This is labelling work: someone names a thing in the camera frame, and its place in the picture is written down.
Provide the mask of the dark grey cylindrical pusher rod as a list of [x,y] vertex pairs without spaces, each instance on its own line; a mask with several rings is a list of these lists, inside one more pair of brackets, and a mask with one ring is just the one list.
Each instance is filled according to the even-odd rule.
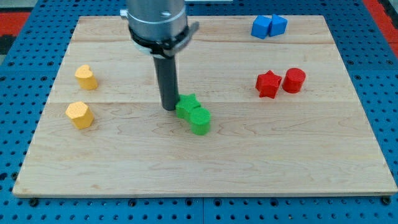
[[154,58],[155,71],[163,109],[174,111],[179,102],[175,57]]

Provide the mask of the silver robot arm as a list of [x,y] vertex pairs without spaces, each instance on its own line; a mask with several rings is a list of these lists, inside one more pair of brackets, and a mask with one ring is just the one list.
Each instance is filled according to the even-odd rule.
[[135,46],[154,59],[163,109],[175,110],[178,93],[175,55],[199,29],[188,23],[184,0],[126,0],[125,17]]

